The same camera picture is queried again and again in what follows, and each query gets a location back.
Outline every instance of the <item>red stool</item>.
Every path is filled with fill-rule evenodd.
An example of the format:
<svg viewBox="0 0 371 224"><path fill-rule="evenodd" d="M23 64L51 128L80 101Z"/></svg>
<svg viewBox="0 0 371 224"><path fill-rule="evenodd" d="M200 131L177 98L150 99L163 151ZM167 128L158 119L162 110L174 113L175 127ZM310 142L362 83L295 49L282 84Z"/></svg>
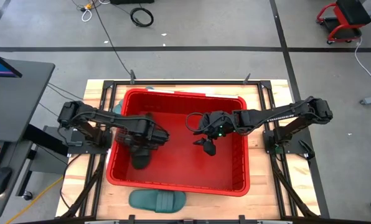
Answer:
<svg viewBox="0 0 371 224"><path fill-rule="evenodd" d="M336 17L321 18L329 7L334 7ZM350 43L361 37L359 28L369 24L371 18L359 0L337 0L321 9L316 22L328 30L327 44Z"/></svg>

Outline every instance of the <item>wooden platform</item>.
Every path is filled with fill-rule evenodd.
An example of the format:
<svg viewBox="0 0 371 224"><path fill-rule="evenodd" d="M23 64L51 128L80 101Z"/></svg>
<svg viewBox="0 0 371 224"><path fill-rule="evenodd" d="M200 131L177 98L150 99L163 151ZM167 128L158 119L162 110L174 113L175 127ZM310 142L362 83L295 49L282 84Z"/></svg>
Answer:
<svg viewBox="0 0 371 224"><path fill-rule="evenodd" d="M89 80L85 90L84 102L98 107L104 80ZM276 106L287 105L292 102L288 83L286 80L271 80ZM188 91L197 93L214 93L223 95L239 95L247 102L248 109L260 110L258 90L250 85L154 85L158 90ZM145 88L140 85L119 86L116 91L116 104L123 98L130 88ZM282 120L280 125L286 125L290 120ZM250 190L243 197L227 197L220 195L208 195L186 193L187 203L185 207L173 214L154 213L145 210L131 208L128 205L132 187L115 186L105 179L101 187L101 195L97 212L97 219L128 219L129 215L136 215L136 219L148 220L178 220L178 219L238 219L239 215L245 215L247 219L277 219L279 211L273 174L271 172L269 156L263 145L261 132L263 127L255 130L248 136L249 167L250 167ZM68 204L72 204L83 189L89 155L80 156L68 168L63 183L63 196ZM319 214L316 193L314 191L308 162L297 156L287 155L289 172L295 191L304 203L316 214ZM93 190L88 200L87 214L90 214L92 206ZM283 188L286 213L290 215L288 196ZM60 200L57 215L66 212L67 208Z"/></svg>

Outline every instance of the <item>concrete floor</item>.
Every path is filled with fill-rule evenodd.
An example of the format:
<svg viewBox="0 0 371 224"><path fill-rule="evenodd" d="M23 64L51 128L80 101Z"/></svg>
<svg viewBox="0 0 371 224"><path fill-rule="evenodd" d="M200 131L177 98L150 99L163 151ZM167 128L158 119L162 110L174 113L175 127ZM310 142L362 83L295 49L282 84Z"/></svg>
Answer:
<svg viewBox="0 0 371 224"><path fill-rule="evenodd" d="M85 4L86 0L75 0ZM326 33L315 23L319 10L331 1L276 1L288 47L355 47L326 44ZM371 0L364 3L371 11ZM122 8L132 9L125 5ZM248 46L280 47L269 1L156 0L146 4L155 23L137 28L127 14L111 6L98 11L115 46ZM0 47L109 47L98 18L80 20L69 0L11 0L0 20ZM362 47L371 47L371 24L362 29ZM288 79L282 52L119 52L137 78ZM359 100L371 96L371 78L353 53L290 53L302 98L328 100L334 119L311 126L311 135L332 218L371 221L371 106ZM52 62L51 83L82 96L90 78L127 78L113 52L0 52L10 59ZM371 71L371 53L359 58ZM47 89L41 103L58 113L65 99ZM38 107L31 123L56 126L56 118ZM35 174L29 190L40 193L59 176ZM17 222L51 219L59 199L56 186ZM0 218L5 222L28 202L11 197Z"/></svg>

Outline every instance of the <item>red storage tote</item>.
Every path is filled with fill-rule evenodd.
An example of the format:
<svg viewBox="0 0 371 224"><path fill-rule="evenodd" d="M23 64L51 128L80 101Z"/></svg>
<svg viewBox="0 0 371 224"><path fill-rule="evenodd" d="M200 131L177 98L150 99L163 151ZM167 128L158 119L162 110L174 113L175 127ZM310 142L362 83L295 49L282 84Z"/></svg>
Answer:
<svg viewBox="0 0 371 224"><path fill-rule="evenodd" d="M194 136L186 128L186 116L192 112L245 110L239 96L220 96L178 91L131 89L126 92L123 115L152 113L153 119L170 136L164 146L152 151L147 168L131 165L127 147L114 141L106 178L113 185L150 189L179 190L205 194L243 196L249 191L247 137L237 133L214 141L216 155L193 145L203 135ZM198 128L200 116L191 116L189 126Z"/></svg>

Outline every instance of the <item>black desk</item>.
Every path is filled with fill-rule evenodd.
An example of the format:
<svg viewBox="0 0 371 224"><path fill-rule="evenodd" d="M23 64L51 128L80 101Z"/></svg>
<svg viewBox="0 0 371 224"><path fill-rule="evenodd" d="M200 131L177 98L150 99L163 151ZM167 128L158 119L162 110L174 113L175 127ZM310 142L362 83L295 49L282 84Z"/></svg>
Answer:
<svg viewBox="0 0 371 224"><path fill-rule="evenodd" d="M13 170L6 191L0 195L0 216L27 159L31 141L38 143L52 138L29 124L29 121L55 67L52 63L6 62L21 72L22 78L0 78L0 140L11 142L0 167L8 166Z"/></svg>

